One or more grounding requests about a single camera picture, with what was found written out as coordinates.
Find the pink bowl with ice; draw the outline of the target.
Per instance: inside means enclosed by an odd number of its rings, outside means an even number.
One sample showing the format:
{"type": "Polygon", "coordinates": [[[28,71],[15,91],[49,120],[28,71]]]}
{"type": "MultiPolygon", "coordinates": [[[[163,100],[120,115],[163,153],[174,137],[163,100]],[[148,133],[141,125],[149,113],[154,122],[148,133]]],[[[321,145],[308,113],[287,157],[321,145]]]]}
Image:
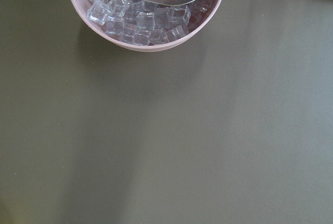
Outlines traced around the pink bowl with ice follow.
{"type": "Polygon", "coordinates": [[[221,1],[169,6],[143,0],[71,0],[91,30],[138,52],[159,52],[186,42],[212,19],[221,1]]]}

